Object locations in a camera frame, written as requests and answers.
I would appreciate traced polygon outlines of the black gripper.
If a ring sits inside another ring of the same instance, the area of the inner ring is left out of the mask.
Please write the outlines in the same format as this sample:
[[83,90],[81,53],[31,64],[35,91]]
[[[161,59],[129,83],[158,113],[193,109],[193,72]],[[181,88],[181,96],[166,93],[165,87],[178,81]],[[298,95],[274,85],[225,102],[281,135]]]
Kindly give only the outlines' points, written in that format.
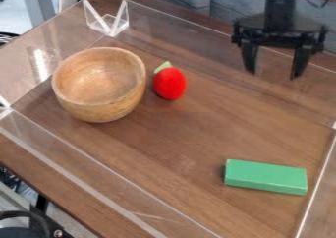
[[230,41],[241,47],[245,70],[254,74],[258,46],[293,48],[290,79],[299,77],[311,52],[323,49],[326,27],[295,11],[295,0],[266,0],[263,12],[237,19]]

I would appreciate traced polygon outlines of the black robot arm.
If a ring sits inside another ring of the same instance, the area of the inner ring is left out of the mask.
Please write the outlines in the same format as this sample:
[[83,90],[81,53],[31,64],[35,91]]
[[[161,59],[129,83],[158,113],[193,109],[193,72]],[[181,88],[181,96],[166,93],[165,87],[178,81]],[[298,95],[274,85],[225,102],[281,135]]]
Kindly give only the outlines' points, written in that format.
[[258,47],[293,50],[290,79],[299,77],[310,56],[323,49],[326,26],[295,12],[295,0],[265,0],[263,12],[231,23],[230,42],[241,49],[246,71],[255,73]]

